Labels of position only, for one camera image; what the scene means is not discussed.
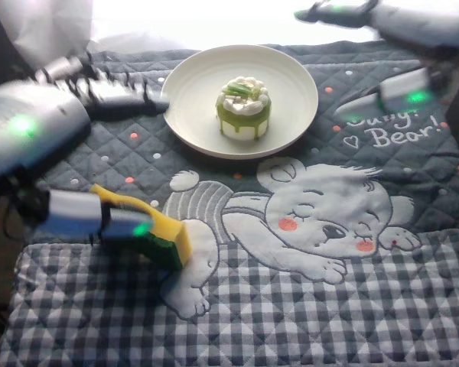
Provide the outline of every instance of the green and white cake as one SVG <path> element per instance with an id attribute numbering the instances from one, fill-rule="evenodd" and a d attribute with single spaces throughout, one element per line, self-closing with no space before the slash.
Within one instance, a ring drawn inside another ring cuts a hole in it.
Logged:
<path id="1" fill-rule="evenodd" d="M 216 110 L 221 134 L 240 141 L 258 140 L 269 128 L 272 103 L 261 81 L 238 76 L 223 87 Z"/>

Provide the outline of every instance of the robotic arm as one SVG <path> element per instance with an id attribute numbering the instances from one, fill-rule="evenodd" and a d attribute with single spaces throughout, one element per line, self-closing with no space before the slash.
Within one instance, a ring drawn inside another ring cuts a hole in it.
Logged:
<path id="1" fill-rule="evenodd" d="M 87 76 L 76 76 L 82 71 Z M 153 224 L 146 213 L 112 207 L 93 193 L 34 186 L 86 139 L 91 119 L 154 116 L 168 109 L 145 80 L 128 76 L 120 83 L 99 76 L 86 55 L 60 59 L 31 80 L 0 86 L 0 196 L 10 196 L 29 225 L 55 235 L 141 236 Z"/>
<path id="2" fill-rule="evenodd" d="M 420 109 L 447 86 L 459 62 L 459 0 L 323 0 L 295 17 L 349 28 L 370 26 L 386 40 L 437 60 L 346 96 L 335 112 L 345 122 Z"/>

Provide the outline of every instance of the plate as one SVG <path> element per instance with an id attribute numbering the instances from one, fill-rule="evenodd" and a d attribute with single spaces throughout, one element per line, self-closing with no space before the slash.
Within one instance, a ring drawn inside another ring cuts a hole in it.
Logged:
<path id="1" fill-rule="evenodd" d="M 220 133 L 216 99 L 238 76 L 261 80 L 272 100 L 269 129 L 258 141 L 235 141 Z M 192 148 L 218 158 L 262 158 L 288 147 L 316 116 L 318 92 L 307 70 L 269 47 L 232 45 L 201 51 L 179 64 L 163 85 L 170 99 L 164 117 Z"/>

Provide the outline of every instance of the yellow sponge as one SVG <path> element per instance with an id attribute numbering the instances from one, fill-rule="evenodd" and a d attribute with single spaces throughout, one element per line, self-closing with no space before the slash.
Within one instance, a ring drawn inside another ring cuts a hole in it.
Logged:
<path id="1" fill-rule="evenodd" d="M 97 194 L 103 203 L 131 206 L 146 212 L 153 219 L 153 228 L 145 237 L 107 240 L 108 245 L 133 249 L 171 270 L 181 270 L 187 264 L 192 255 L 192 244 L 183 222 L 160 213 L 140 199 L 112 193 L 97 184 L 90 192 Z"/>

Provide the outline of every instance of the embroidered bear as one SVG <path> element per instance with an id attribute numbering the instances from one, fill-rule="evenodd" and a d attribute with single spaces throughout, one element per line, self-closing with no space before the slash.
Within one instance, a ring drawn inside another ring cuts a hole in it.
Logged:
<path id="1" fill-rule="evenodd" d="M 375 180 L 380 170 L 318 164 L 292 158 L 263 161 L 257 170 L 267 193 L 234 193 L 193 171 L 176 174 L 164 213 L 187 224 L 194 254 L 171 274 L 161 297 L 182 319 L 204 315 L 203 286 L 219 262 L 218 245 L 237 242 L 260 264 L 338 284 L 344 259 L 365 258 L 378 246 L 411 251 L 418 237 L 402 228 L 413 200 L 389 196 Z"/>

